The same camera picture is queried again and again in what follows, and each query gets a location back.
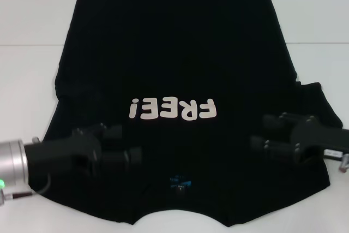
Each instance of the white background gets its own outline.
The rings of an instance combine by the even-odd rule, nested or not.
[[[320,82],[349,128],[349,0],[272,1],[300,81]],[[43,138],[57,104],[53,82],[75,2],[0,0],[0,141]],[[349,174],[340,174],[337,162],[326,164],[331,187],[230,228],[184,211],[150,214],[131,226],[35,196],[0,207],[1,232],[347,233]]]

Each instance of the wire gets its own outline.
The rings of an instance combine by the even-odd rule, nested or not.
[[[50,187],[51,187],[51,175],[47,174],[47,184],[43,189],[36,191],[36,192],[35,191],[28,191],[28,192],[6,194],[5,200],[20,199],[20,198],[24,198],[26,196],[33,196],[33,195],[43,195],[50,189]]]
[[[46,186],[39,190],[39,191],[36,191],[35,194],[38,194],[38,195],[43,195],[45,194],[51,187],[51,175],[50,174],[47,174],[47,184]]]

